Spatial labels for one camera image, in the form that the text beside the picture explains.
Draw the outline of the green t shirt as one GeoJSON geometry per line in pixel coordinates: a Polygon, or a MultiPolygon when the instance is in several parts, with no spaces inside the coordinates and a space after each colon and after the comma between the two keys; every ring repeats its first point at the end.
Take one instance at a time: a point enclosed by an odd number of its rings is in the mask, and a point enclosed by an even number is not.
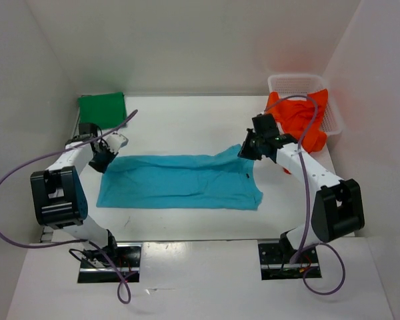
{"type": "Polygon", "coordinates": [[[93,123],[101,129],[112,129],[127,117],[122,92],[79,97],[79,122],[93,123]]]}

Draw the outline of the light blue t shirt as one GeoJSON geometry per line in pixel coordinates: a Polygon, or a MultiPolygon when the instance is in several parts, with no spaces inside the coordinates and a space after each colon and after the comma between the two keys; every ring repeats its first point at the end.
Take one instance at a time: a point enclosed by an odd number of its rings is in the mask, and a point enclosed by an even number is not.
{"type": "Polygon", "coordinates": [[[216,155],[133,155],[103,174],[97,206],[119,209],[257,210],[263,194],[240,145],[216,155]]]}

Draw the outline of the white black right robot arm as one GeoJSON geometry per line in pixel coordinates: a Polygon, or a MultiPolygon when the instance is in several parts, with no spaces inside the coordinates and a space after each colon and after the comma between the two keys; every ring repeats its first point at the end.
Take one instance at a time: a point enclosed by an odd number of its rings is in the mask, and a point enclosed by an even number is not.
{"type": "Polygon", "coordinates": [[[302,249],[358,231],[365,226],[361,188],[328,171],[290,134],[281,134],[271,114],[252,118],[239,157],[259,161],[267,157],[288,170],[306,188],[305,224],[281,234],[279,254],[293,262],[302,249]]]}

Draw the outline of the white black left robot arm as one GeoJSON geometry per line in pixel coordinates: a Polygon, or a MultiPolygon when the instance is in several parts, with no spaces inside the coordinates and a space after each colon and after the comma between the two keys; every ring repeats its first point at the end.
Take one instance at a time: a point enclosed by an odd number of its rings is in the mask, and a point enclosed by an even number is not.
{"type": "Polygon", "coordinates": [[[66,141],[65,152],[45,170],[32,173],[30,184],[38,224],[86,240],[85,260],[109,267],[118,262],[120,251],[110,230],[88,215],[79,174],[86,166],[104,174],[128,139],[114,131],[92,142],[101,133],[93,123],[80,124],[79,134],[66,141]]]}

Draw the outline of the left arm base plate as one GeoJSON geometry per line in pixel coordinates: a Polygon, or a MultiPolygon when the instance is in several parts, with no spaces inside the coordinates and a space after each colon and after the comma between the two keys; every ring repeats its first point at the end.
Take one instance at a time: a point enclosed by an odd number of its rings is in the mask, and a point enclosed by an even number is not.
{"type": "MultiPolygon", "coordinates": [[[[70,249],[80,262],[77,282],[80,284],[118,283],[119,277],[110,263],[97,251],[70,249]]],[[[117,250],[109,257],[127,283],[138,283],[140,278],[141,243],[118,242],[117,250]]]]}

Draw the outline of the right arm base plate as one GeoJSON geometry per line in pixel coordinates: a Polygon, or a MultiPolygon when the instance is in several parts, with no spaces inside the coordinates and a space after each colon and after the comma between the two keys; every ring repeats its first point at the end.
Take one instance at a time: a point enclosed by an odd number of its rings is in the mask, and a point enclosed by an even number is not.
{"type": "Polygon", "coordinates": [[[316,250],[305,251],[296,263],[290,263],[290,256],[284,255],[277,240],[258,242],[261,280],[288,280],[321,278],[316,250]]]}

